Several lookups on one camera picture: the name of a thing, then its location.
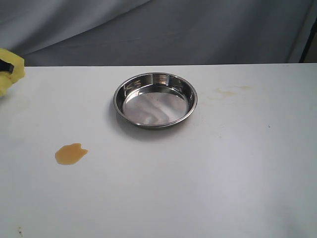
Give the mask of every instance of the stainless steel bowl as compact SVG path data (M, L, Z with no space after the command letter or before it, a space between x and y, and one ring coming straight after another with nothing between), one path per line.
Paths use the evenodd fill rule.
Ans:
M164 129L185 120L197 93L185 79L169 73L144 73L122 83L113 97L116 111L146 129Z

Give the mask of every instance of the gray fabric backdrop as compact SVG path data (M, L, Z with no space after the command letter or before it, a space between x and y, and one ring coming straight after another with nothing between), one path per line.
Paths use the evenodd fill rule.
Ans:
M312 0L0 0L27 65L288 62Z

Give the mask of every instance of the white table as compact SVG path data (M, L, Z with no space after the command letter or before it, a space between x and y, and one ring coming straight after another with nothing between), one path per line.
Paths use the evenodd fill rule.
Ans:
M196 88L185 123L116 116L150 71ZM315 238L316 135L317 64L27 68L0 99L0 238Z

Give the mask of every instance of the yellow object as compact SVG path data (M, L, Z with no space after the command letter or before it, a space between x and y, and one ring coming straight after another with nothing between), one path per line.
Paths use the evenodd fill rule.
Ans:
M0 71L0 96L3 96L13 83L16 83L20 78L24 77L24 59L1 48L0 59L14 65L13 73Z

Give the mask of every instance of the bowl rim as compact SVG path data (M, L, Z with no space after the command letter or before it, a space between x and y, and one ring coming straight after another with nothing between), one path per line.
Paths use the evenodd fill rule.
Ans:
M138 78L138 77L141 77L141 76L144 76L144 75L152 75L152 74L163 74L163 75L167 75L167 76L172 76L172 77L175 77L177 79L180 79L182 82L184 82L185 84L187 84L191 91L193 92L194 94L194 103L193 103L193 106L191 107L191 109L184 115L182 116L181 118L175 120L175 121L172 121L172 122L168 122L168 123L164 123L164 124L144 124L144 123L140 123L140 122L137 122L137 121L134 121L134 120L131 120L129 119L128 117L126 117L125 114L123 114L121 112L121 110L119 109L117 103L116 103L116 98L118 96L118 92L119 90L124 86L126 85L127 83L133 81L134 79ZM114 108L116 110L116 112L122 117L124 118L125 120L127 120L128 122L130 122L131 124L133 125L136 125L136 126L139 126L139 127L143 127L143 128L167 128L167 127L170 127L170 126L173 126L173 125L176 125L182 121L184 121L186 118L188 118L192 113L193 111L195 110L196 106L197 106L197 102L198 102L198 97L197 97L197 92L195 90L195 88L187 81L185 80L184 78L180 77L180 76L177 76L175 74L171 74L171 73L164 73L164 72L148 72L148 73L141 73L141 74L138 74L138 75L135 75L127 80L125 80L123 83L120 84L120 86L117 88L117 90L115 91L114 93L114 96L113 96L113 105L114 105Z

